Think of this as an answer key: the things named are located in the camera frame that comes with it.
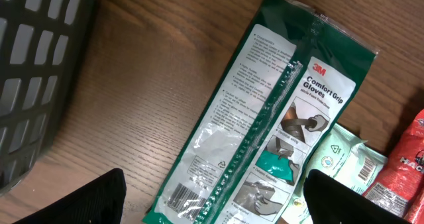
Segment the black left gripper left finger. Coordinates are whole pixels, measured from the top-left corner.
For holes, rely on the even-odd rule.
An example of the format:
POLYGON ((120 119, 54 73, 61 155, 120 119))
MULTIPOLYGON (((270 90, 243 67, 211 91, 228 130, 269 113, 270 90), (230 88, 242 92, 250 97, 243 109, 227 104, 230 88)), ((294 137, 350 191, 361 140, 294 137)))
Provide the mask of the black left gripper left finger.
POLYGON ((114 168, 16 224, 120 224, 127 193, 124 172, 114 168))

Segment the light blue tissue pack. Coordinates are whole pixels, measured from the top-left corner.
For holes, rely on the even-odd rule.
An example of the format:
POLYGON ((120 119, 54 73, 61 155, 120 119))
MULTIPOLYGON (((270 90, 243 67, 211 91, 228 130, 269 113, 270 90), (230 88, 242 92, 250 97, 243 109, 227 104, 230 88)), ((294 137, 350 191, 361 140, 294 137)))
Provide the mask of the light blue tissue pack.
POLYGON ((303 194, 308 173, 319 170, 358 194, 363 194, 388 158, 365 145, 365 141, 336 124, 315 150, 282 213, 287 223, 312 223, 303 194))

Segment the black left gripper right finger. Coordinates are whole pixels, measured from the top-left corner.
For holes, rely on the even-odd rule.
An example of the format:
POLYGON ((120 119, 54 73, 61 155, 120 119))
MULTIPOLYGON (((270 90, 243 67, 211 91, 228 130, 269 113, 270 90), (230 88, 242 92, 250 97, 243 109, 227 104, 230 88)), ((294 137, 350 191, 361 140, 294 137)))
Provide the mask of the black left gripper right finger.
POLYGON ((313 224, 409 224, 316 169, 308 173, 303 194, 313 224))

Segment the green white package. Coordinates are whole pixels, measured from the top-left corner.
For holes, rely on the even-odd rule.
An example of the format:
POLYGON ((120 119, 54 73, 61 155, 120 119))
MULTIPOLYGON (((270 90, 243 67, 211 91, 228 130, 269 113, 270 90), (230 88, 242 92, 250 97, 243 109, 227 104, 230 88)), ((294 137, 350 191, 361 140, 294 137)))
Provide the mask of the green white package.
POLYGON ((378 50, 296 0, 263 0, 144 223, 277 223, 378 50))

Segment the red snack bag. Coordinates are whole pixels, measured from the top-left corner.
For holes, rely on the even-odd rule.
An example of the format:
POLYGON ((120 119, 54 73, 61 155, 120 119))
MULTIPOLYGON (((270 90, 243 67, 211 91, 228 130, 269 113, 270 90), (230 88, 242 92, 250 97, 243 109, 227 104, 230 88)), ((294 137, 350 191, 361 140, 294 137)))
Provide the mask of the red snack bag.
POLYGON ((394 215, 405 217, 422 188, 423 112, 420 111, 362 195, 394 215))
POLYGON ((421 190, 420 194, 417 196, 415 201, 412 203, 411 207, 409 208, 408 212, 406 213, 404 219, 411 224, 423 224, 424 222, 424 216, 423 216, 423 209, 424 209, 424 193, 423 190, 421 190))

